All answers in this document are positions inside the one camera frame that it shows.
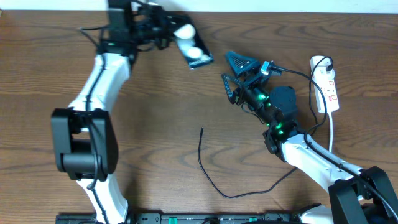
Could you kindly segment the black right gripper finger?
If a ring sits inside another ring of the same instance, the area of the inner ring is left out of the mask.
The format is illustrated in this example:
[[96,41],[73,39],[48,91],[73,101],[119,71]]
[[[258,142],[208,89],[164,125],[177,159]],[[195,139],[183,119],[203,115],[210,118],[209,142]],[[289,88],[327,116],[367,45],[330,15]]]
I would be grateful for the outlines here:
[[258,60],[229,51],[225,58],[231,67],[234,76],[240,77],[247,72],[257,72],[261,64]]
[[[228,97],[228,100],[231,104],[242,104],[243,103],[243,84],[242,82],[237,79],[232,77],[231,75],[228,75],[226,73],[221,75],[221,78],[224,83],[224,88],[226,91],[226,95]],[[229,85],[229,82],[233,82],[234,84],[237,85],[237,88],[232,91]]]

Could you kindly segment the black smartphone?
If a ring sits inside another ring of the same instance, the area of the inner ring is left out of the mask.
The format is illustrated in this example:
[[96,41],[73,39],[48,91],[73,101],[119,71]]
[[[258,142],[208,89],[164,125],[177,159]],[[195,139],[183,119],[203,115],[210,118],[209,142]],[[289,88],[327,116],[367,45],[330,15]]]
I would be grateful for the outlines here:
[[174,41],[190,69],[204,67],[214,62],[213,54],[205,45],[189,16],[171,16],[170,21]]

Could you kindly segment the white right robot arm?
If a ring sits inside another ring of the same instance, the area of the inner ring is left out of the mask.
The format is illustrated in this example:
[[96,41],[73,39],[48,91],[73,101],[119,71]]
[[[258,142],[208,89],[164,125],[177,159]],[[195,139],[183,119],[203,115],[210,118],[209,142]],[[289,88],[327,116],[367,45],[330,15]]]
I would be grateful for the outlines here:
[[230,103],[247,106],[268,127],[263,133],[267,150],[308,175],[329,196],[329,207],[312,205],[291,214],[292,222],[397,223],[397,195],[386,172],[352,164],[316,142],[311,132],[323,123],[307,130],[299,125],[291,86],[266,90],[269,79],[285,68],[236,52],[225,58],[233,72],[221,76]]

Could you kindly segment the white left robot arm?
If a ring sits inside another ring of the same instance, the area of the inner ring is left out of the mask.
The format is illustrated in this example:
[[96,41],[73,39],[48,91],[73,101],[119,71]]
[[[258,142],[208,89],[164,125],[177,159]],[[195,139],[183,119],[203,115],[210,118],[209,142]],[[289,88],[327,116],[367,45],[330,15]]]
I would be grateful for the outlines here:
[[138,5],[133,12],[130,1],[109,1],[109,23],[96,28],[97,40],[92,28],[79,29],[95,47],[95,64],[80,94],[51,115],[57,169],[84,189],[95,208],[94,223],[134,222],[114,173],[118,144],[110,114],[141,46],[167,48],[184,26],[195,35],[189,17],[148,2]]

